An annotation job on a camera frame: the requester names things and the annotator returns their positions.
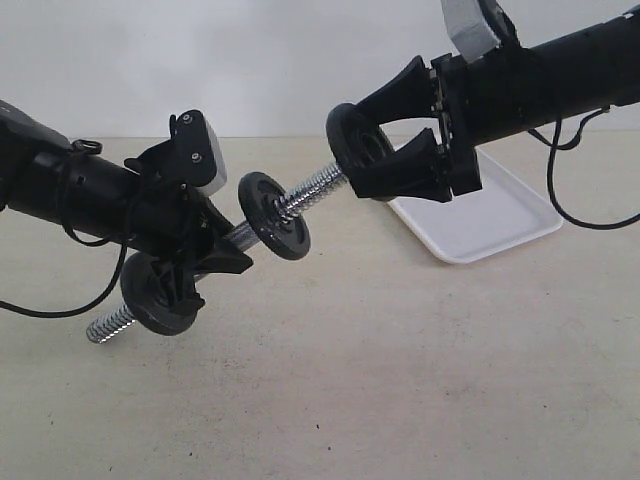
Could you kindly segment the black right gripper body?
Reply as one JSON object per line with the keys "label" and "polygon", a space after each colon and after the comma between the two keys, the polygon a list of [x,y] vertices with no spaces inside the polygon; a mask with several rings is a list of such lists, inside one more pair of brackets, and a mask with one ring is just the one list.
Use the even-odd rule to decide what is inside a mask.
{"label": "black right gripper body", "polygon": [[448,155],[447,175],[454,196],[482,189],[477,155],[463,112],[462,80],[466,62],[448,53],[431,61],[436,91],[435,109]]}

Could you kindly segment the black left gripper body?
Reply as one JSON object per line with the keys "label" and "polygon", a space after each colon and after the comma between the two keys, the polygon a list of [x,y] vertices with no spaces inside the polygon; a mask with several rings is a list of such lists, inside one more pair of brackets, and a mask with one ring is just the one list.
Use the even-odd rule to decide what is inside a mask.
{"label": "black left gripper body", "polygon": [[153,256],[170,257],[189,247],[189,202],[211,200],[168,171],[172,144],[157,144],[125,166],[139,175],[143,197],[132,215],[132,232],[140,249]]}

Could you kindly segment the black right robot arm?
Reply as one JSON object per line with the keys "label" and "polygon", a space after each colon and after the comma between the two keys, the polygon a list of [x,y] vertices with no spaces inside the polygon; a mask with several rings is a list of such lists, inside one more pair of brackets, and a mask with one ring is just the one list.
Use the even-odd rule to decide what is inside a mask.
{"label": "black right robot arm", "polygon": [[639,12],[474,62],[416,56],[350,106],[336,159],[360,198],[449,202],[482,189],[478,146],[639,100]]}

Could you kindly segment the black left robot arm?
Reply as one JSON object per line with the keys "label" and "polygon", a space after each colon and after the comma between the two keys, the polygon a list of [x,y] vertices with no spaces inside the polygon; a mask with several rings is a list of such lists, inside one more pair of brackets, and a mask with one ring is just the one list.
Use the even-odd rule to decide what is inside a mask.
{"label": "black left robot arm", "polygon": [[122,165],[103,146],[70,140],[18,107],[1,104],[1,206],[54,223],[85,246],[114,243],[114,274],[129,251],[168,273],[180,298],[200,300],[189,274],[241,274],[252,259],[227,238],[232,224],[211,198],[226,183],[216,133],[205,114],[189,109],[169,119],[168,139]]}

